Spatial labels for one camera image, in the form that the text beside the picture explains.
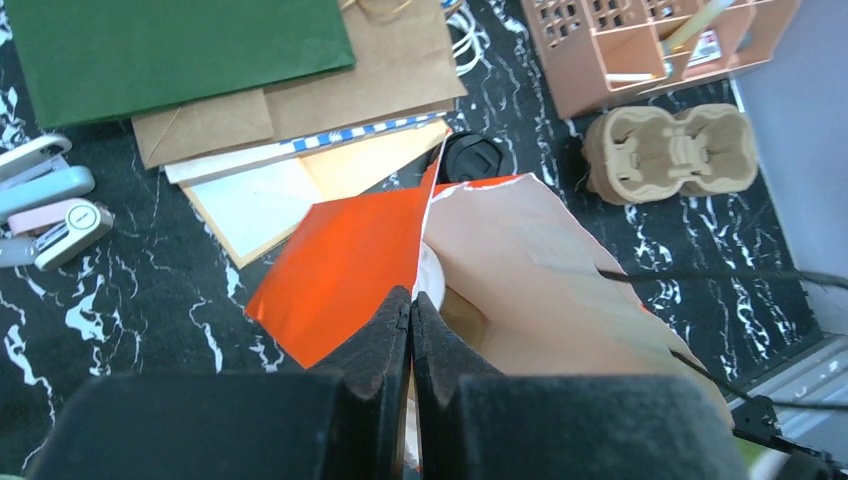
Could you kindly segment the orange paper bag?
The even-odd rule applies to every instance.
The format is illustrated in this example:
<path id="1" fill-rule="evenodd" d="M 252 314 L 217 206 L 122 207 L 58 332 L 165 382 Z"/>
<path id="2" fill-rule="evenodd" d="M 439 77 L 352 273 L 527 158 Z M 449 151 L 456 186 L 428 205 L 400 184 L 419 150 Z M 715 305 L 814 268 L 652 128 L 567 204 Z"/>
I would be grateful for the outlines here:
<path id="1" fill-rule="evenodd" d="M 688 377 L 730 421 L 684 341 L 646 310 L 619 264 L 531 174 L 419 187 L 313 206 L 247 312 L 311 367 L 360 330 L 392 287 L 426 289 L 439 262 L 461 335 L 508 374 Z"/>

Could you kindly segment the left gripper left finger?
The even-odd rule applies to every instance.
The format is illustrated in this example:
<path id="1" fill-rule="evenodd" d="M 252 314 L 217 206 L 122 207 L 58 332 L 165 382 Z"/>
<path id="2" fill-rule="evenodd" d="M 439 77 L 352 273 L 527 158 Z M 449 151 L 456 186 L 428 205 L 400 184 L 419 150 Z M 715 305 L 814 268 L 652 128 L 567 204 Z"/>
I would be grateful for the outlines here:
<path id="1" fill-rule="evenodd" d="M 411 296 L 312 368 L 89 381 L 30 479 L 400 479 Z"/>

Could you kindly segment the single white cup lid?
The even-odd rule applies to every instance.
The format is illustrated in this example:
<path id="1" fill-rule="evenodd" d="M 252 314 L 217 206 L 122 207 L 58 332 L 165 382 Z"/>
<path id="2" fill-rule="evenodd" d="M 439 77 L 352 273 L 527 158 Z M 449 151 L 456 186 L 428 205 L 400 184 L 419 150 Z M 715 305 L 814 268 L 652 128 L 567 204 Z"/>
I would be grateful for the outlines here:
<path id="1" fill-rule="evenodd" d="M 446 290 L 444 271 L 436 252 L 426 243 L 422 243 L 412 299 L 415 300 L 420 293 L 426 293 L 434 307 L 440 310 Z"/>

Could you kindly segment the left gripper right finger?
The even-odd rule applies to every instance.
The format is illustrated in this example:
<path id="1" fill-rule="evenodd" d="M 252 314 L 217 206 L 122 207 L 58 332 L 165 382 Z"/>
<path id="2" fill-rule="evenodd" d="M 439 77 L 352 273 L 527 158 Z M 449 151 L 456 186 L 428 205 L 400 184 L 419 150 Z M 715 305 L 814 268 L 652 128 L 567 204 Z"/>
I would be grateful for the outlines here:
<path id="1" fill-rule="evenodd" d="M 743 479 L 726 420 L 685 375 L 509 376 L 410 311 L 426 479 Z"/>

